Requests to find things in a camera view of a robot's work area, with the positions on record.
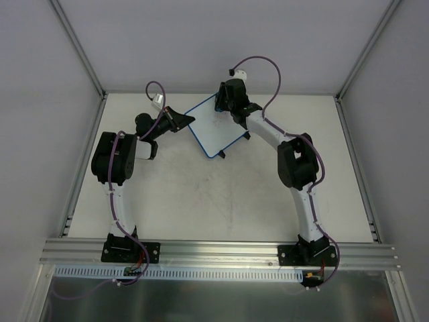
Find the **blue framed whiteboard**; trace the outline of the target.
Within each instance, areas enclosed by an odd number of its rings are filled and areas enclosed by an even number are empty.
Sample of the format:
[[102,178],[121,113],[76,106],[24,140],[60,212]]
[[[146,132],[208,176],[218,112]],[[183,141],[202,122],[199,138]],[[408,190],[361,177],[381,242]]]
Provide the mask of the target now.
[[229,112],[215,111],[215,95],[185,112],[196,119],[188,127],[209,159],[217,157],[220,150],[225,151],[247,131],[233,121]]

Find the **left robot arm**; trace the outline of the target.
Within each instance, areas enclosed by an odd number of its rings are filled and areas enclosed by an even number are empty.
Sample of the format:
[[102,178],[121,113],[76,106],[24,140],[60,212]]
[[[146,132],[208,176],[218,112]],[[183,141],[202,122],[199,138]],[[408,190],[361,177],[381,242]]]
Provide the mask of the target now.
[[158,152],[156,140],[166,132],[176,133],[189,126],[195,117],[164,107],[157,118],[140,113],[135,118],[135,133],[104,131],[96,146],[90,169],[102,184],[111,209],[109,237],[125,238],[117,245],[117,254],[126,262],[136,260],[140,246],[137,226],[125,202],[125,183],[131,178],[135,161],[153,160]]

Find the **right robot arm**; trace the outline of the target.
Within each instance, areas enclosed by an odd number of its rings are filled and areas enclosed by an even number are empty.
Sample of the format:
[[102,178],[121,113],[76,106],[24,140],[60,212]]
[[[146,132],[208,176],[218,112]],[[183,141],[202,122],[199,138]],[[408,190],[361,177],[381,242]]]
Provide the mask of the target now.
[[265,118],[262,107],[249,100],[245,83],[239,78],[220,84],[214,110],[230,113],[236,124],[261,137],[277,152],[278,176],[290,189],[298,215],[297,252],[305,264],[317,264],[329,247],[329,239],[321,232],[312,194],[319,165],[311,137],[286,133]]

